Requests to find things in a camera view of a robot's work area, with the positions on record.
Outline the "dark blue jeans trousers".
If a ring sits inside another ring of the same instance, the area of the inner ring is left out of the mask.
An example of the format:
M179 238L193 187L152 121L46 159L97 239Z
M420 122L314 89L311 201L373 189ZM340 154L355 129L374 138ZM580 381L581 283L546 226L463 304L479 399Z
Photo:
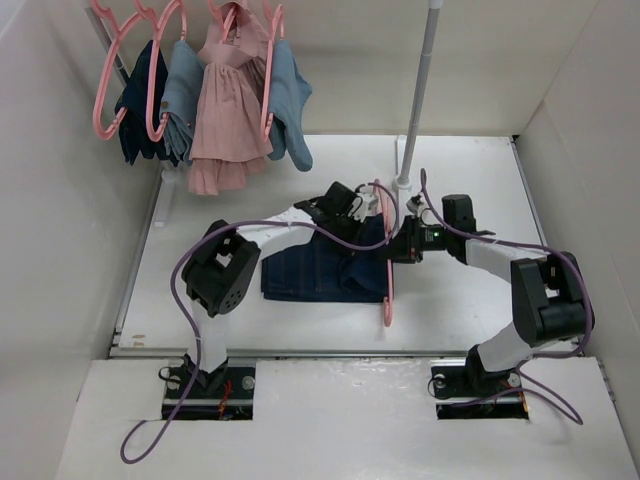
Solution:
M272 301L381 303L389 294L387 263L375 251L344 250L316 233L262 261L261 292Z

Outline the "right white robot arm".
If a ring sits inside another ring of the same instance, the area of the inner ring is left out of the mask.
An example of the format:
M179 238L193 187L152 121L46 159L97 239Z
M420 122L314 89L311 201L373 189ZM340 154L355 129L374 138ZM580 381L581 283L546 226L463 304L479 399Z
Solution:
M399 232L380 251L395 263L415 264L426 252L444 251L459 263L484 270L511 288L511 322L473 346L461 366L432 370L439 399L489 397L519 384L517 367L541 348L592 330L594 314L575 257L541 245L497 240L476 225L471 198L442 199L442 221L426 224L421 196L410 200Z

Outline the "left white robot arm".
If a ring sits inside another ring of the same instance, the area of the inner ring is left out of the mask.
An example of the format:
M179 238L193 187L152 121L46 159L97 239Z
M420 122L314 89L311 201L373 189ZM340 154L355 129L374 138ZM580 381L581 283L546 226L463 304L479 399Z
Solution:
M224 328L205 324L244 300L260 261L307 245L315 234L346 252L359 251L365 222L378 210L371 186L354 191L335 182L325 194L298 201L267 219L212 223L178 262L170 280L174 300L194 335L194 347L184 357L191 387L204 397L223 387L219 367L227 360Z

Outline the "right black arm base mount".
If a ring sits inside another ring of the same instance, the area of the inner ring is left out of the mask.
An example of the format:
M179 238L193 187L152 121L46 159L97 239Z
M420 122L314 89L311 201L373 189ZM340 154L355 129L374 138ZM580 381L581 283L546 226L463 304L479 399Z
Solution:
M431 367L429 393L438 420L528 420L520 377L514 371L492 373L474 384L463 365Z

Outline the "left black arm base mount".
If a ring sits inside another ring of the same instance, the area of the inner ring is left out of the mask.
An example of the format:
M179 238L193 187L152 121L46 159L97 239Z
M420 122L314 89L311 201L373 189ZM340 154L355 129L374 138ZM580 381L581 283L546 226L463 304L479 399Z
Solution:
M167 420L191 379L191 365L167 366L158 371L164 382L161 416ZM212 373L200 372L174 417L182 421L248 421L253 418L254 366L224 362Z

